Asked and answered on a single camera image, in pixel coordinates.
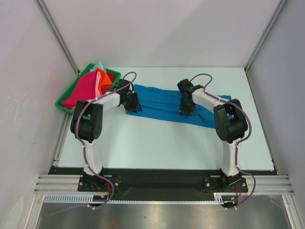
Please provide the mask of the blue t shirt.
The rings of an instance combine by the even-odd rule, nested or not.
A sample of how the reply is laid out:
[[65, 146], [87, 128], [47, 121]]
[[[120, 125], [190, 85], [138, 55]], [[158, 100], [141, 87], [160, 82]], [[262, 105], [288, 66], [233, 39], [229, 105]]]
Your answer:
[[194, 114], [185, 116], [179, 113], [181, 93], [136, 84], [134, 91], [138, 94], [141, 110], [128, 115], [163, 121], [186, 123], [215, 129], [214, 115], [206, 107], [195, 105]]

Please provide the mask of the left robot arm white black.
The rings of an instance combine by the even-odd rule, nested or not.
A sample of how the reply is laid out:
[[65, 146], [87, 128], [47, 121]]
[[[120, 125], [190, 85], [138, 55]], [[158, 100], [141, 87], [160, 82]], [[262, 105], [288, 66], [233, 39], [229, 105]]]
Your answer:
[[114, 90], [101, 97], [88, 101], [78, 100], [76, 103], [70, 130], [81, 143], [85, 163], [78, 191], [100, 191], [109, 183], [103, 176], [103, 165], [93, 143], [102, 133], [104, 113], [120, 105], [131, 113], [141, 110], [133, 83], [125, 79], [120, 79]]

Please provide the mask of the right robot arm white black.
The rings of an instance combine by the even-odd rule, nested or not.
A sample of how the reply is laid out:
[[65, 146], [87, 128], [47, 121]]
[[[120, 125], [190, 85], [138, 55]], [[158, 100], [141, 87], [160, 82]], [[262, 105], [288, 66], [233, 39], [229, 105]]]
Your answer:
[[191, 116], [195, 106], [201, 105], [214, 115], [215, 130], [223, 144], [223, 162], [219, 178], [206, 178], [207, 190], [234, 192], [241, 182], [238, 170], [238, 142], [248, 130], [246, 117], [239, 100], [227, 100], [209, 93], [203, 86], [194, 86], [188, 79], [181, 80], [178, 89], [182, 95], [179, 113]]

